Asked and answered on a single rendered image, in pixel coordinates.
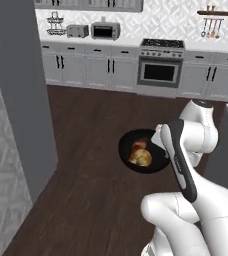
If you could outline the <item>silver toaster oven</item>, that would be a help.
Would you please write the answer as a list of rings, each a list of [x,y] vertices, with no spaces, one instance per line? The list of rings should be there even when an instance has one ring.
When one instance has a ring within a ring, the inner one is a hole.
[[[93,39],[117,40],[121,27],[116,22],[94,22],[91,25],[91,37]]]

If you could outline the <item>grey lower cupboard run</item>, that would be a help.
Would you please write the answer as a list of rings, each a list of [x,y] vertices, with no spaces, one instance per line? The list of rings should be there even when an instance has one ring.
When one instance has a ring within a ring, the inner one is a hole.
[[[137,47],[43,41],[41,49],[49,85],[135,91]]]
[[[228,101],[228,53],[186,51],[178,95]]]

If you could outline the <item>steel oven with hob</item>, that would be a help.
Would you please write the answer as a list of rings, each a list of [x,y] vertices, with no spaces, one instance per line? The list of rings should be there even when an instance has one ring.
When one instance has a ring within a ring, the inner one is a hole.
[[[144,38],[139,47],[137,93],[175,98],[184,53],[183,40]]]

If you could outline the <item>silver toaster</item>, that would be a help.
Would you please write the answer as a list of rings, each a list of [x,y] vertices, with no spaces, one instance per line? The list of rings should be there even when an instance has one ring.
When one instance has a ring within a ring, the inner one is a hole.
[[[66,27],[67,37],[85,38],[89,35],[88,25],[71,24]]]

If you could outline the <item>brown chicken drumstick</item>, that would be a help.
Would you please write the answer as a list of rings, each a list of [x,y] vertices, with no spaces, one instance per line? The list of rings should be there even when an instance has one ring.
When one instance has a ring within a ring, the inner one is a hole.
[[[136,140],[133,143],[132,152],[136,152],[137,150],[140,150],[140,149],[145,150],[147,147],[147,144],[148,144],[148,141],[145,139]]]

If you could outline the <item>grey upper cupboard run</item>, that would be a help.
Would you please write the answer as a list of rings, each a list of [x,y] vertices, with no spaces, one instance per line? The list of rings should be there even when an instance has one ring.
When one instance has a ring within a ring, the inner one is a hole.
[[[132,12],[143,11],[144,0],[33,0],[37,9]]]

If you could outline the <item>hanging wooden spoon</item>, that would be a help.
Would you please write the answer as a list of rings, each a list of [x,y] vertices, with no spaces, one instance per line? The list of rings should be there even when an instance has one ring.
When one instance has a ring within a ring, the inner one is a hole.
[[[211,38],[214,38],[214,36],[215,36],[216,25],[217,25],[217,20],[215,20],[214,27],[213,27],[213,30],[212,30],[211,35],[210,35]]]

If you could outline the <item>yellow onion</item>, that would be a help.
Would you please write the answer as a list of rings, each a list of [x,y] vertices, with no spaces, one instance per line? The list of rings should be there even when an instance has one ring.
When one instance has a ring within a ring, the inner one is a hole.
[[[152,156],[147,150],[138,149],[131,153],[129,162],[139,166],[147,167],[152,162]]]

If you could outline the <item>grey fridge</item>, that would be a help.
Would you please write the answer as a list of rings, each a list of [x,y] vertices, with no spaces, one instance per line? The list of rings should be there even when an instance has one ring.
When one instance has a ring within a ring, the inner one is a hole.
[[[0,88],[36,200],[58,158],[33,0],[0,0]]]

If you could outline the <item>grey cupboard run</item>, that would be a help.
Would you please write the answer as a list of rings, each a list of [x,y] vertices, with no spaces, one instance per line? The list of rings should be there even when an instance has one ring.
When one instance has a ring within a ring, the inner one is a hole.
[[[43,41],[41,49],[49,85],[135,91],[137,47]]]
[[[178,95],[228,101],[228,53],[186,51]]]
[[[33,0],[37,9],[132,12],[143,11],[144,0]]]

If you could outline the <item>dark wooden shelf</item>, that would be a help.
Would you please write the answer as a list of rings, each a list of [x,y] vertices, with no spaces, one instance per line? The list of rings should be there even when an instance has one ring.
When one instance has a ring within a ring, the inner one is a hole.
[[[197,11],[198,15],[228,16],[228,11]]]

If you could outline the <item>black bowl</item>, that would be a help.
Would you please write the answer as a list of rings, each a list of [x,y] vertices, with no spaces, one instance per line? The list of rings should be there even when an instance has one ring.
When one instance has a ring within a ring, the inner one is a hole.
[[[164,169],[170,162],[169,157],[165,157],[163,149],[151,142],[151,137],[155,133],[152,129],[135,129],[125,133],[118,144],[118,152],[122,162],[131,170],[151,174]],[[147,150],[152,156],[152,162],[149,166],[143,167],[129,162],[129,157],[132,153],[132,146],[136,140],[145,139],[148,141]]]

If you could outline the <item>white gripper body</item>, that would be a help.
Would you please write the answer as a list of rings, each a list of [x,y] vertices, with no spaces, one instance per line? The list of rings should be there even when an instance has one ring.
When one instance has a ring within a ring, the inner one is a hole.
[[[153,136],[151,137],[151,142],[155,145],[157,145],[158,147],[160,147],[161,149],[164,150],[165,152],[165,157],[168,157],[168,153],[162,143],[162,140],[161,140],[161,128],[162,128],[162,125],[161,124],[158,124],[155,128],[155,133],[153,134]]]

